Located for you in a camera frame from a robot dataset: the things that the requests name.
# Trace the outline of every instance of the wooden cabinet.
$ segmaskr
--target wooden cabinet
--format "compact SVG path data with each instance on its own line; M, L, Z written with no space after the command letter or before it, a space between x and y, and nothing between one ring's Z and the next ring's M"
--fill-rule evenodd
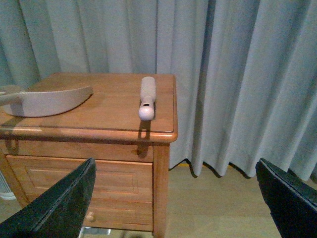
M30 90L91 85L79 107L51 117L19 118L0 110L0 168L22 206L96 159L96 182L85 226L152 231L164 237L169 144L177 138L173 75L157 82L156 117L140 121L145 74L59 73Z

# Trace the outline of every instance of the wooden drawer front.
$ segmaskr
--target wooden drawer front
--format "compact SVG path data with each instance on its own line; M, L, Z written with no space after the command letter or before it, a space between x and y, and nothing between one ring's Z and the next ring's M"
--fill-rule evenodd
M84 160L7 156L27 195L40 195ZM152 163L96 160L93 198L152 202Z
M153 147L150 143L131 144L54 142L31 140L0 140L2 152L7 155L47 156L59 158L90 157L96 160L152 162Z
M37 197L28 195L30 202ZM92 199L84 220L84 226L152 231L153 205L147 202Z

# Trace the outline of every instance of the plastic spatula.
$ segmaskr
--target plastic spatula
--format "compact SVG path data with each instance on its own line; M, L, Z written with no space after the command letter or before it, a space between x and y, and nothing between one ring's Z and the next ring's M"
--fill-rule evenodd
M25 92L17 85L0 87L0 106L19 117L46 117L69 111L93 94L91 86L53 92Z

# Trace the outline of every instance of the white handle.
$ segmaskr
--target white handle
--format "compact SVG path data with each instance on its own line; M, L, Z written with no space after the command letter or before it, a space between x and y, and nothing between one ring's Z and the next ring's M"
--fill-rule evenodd
M155 79L152 77L145 77L141 82L141 105L139 108L139 118L141 120L153 120L154 102L157 96L157 88Z
M0 96L0 106L4 106L7 104L20 104L22 102L21 93L11 93L7 95Z

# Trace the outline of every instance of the curtain fold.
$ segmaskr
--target curtain fold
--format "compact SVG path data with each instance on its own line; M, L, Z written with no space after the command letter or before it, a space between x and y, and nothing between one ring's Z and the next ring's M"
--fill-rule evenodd
M0 85L59 71L172 73L188 159L317 177L315 0L0 0Z

